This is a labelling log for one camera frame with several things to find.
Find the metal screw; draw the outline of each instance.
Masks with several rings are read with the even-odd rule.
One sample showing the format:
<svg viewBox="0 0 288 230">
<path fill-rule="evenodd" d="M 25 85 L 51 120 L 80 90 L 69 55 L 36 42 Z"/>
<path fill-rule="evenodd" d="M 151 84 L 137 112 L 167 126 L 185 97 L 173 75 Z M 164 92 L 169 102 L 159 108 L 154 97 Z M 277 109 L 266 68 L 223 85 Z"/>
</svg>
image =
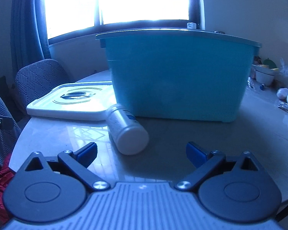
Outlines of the metal screw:
<svg viewBox="0 0 288 230">
<path fill-rule="evenodd" d="M 93 188 L 96 190 L 104 190 L 108 188 L 109 184 L 105 181 L 96 181 L 93 183 Z"/>
<path fill-rule="evenodd" d="M 186 189 L 191 187 L 191 183 L 188 181 L 181 181 L 181 182 L 177 183 L 176 186 L 179 189 L 186 190 Z"/>
</svg>

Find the white pill bottle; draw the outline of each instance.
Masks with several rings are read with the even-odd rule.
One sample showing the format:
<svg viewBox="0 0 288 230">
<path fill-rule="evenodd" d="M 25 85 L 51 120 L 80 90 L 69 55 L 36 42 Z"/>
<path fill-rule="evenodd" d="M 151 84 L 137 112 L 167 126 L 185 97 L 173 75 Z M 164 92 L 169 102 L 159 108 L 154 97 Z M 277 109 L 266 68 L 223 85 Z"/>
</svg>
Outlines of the white pill bottle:
<svg viewBox="0 0 288 230">
<path fill-rule="evenodd" d="M 148 132 L 121 104 L 114 104 L 106 110 L 106 123 L 120 153 L 134 155 L 147 146 Z"/>
</svg>

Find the window frame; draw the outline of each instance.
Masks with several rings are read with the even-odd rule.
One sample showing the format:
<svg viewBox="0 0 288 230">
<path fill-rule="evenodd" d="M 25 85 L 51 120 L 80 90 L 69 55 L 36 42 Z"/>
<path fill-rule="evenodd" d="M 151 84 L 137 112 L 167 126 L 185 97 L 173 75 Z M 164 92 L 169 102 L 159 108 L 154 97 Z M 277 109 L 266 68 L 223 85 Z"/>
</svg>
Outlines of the window frame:
<svg viewBox="0 0 288 230">
<path fill-rule="evenodd" d="M 52 45 L 61 41 L 98 33 L 111 32 L 116 30 L 141 29 L 141 28 L 186 28 L 188 22 L 200 24 L 200 4 L 199 0 L 189 0 L 189 20 L 141 20 L 129 22 L 117 22 L 110 24 L 100 24 L 99 3 L 96 0 L 94 13 L 94 26 L 79 29 L 69 33 L 55 36 L 48 39 L 48 44 Z"/>
</svg>

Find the teal plastic bucket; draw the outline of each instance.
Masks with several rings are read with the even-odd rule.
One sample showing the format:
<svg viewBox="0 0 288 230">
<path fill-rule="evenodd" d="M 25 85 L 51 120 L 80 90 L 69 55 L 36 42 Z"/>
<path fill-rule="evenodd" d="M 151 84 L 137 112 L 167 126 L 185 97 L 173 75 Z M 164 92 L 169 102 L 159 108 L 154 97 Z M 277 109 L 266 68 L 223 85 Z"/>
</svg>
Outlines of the teal plastic bucket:
<svg viewBox="0 0 288 230">
<path fill-rule="evenodd" d="M 135 116 L 231 122 L 261 44 L 186 29 L 98 34 L 116 100 Z"/>
</svg>

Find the red cloth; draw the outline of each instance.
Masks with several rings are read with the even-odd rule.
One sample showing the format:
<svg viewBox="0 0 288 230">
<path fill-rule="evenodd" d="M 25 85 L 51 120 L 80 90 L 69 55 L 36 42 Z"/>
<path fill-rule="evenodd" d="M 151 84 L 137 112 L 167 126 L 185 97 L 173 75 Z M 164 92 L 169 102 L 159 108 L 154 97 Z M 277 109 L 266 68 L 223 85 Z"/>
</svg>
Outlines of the red cloth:
<svg viewBox="0 0 288 230">
<path fill-rule="evenodd" d="M 11 159 L 11 153 L 6 156 L 3 162 L 2 169 L 0 170 L 0 220 L 2 224 L 5 224 L 8 220 L 8 214 L 3 206 L 2 196 L 3 191 L 10 183 L 11 179 L 14 177 L 14 174 L 10 171 L 8 164 Z"/>
</svg>

